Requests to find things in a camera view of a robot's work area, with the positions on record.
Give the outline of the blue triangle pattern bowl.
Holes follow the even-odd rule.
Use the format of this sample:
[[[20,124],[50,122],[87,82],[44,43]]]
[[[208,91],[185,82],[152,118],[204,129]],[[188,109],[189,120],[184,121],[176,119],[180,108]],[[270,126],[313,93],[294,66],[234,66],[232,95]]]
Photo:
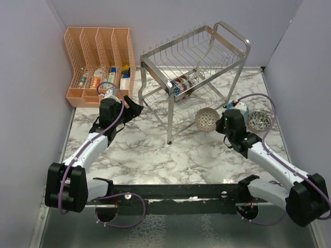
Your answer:
[[[184,92],[186,90],[187,90],[186,85],[183,85],[183,84],[175,85],[174,86],[174,95],[175,96],[178,96],[178,95],[180,95],[182,92]]]

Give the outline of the stainless steel dish rack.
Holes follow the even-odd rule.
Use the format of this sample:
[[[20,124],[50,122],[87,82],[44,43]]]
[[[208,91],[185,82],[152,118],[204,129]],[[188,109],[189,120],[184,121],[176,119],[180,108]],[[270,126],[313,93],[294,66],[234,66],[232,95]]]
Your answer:
[[[138,99],[165,129],[166,143],[194,125],[205,107],[228,104],[251,51],[251,43],[224,21],[195,27],[140,57]],[[194,86],[174,95],[171,81],[187,76]]]

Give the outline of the pink dotted pattern bowl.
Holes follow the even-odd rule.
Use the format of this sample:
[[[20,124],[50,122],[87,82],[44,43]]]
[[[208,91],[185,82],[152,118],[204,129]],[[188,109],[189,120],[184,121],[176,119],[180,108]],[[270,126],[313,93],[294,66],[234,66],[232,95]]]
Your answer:
[[[194,86],[194,83],[191,81],[191,79],[185,75],[181,79],[181,84],[183,91],[187,91]]]

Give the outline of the red diamond pattern bowl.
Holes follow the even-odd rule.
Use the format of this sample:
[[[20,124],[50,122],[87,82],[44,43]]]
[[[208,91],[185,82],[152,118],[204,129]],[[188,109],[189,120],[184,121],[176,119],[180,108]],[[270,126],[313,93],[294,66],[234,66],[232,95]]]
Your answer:
[[[183,79],[174,79],[171,81],[175,90],[179,90],[180,92],[187,90],[186,80]]]

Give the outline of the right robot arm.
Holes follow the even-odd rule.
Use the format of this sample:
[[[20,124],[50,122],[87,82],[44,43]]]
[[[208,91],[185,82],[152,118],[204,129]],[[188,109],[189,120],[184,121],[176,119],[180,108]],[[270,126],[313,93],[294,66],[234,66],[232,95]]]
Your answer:
[[[324,178],[317,173],[310,175],[273,153],[259,136],[247,131],[240,110],[223,112],[216,122],[216,131],[230,142],[230,148],[264,168],[280,183],[277,186],[249,176],[240,181],[242,186],[237,190],[241,201],[263,199],[283,209],[300,227],[330,218],[325,215],[330,212],[330,200]]]

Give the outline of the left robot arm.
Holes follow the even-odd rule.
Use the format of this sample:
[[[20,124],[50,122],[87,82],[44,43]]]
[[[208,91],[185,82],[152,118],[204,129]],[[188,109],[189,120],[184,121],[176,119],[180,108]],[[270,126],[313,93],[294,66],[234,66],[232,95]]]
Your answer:
[[[138,117],[142,110],[143,106],[128,96],[124,96],[122,101],[115,98],[101,100],[99,116],[85,142],[63,162],[49,166],[45,205],[65,214],[68,211],[81,212],[94,199],[103,204],[110,203],[114,199],[113,181],[99,177],[88,179],[87,170],[113,142],[118,133],[117,127]]]

